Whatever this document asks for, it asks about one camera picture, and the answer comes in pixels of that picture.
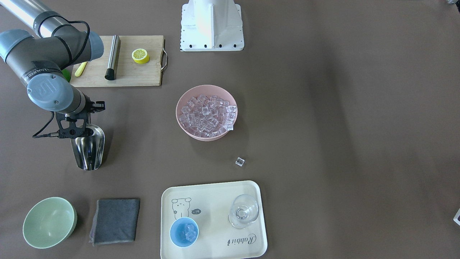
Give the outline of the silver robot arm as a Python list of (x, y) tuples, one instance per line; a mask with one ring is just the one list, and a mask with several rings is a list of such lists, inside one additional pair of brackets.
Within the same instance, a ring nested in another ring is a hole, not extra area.
[(105, 110), (64, 77), (65, 68), (100, 58), (104, 44), (87, 22), (69, 21), (39, 0), (2, 0), (1, 5), (36, 33), (1, 33), (1, 58), (27, 89), (29, 99), (51, 112), (59, 129), (46, 137), (76, 139), (103, 136), (90, 114)]

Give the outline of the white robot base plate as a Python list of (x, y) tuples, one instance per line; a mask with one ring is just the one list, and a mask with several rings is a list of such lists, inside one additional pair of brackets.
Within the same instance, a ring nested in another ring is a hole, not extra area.
[(190, 0), (182, 5), (180, 51), (242, 51), (240, 5), (233, 0)]

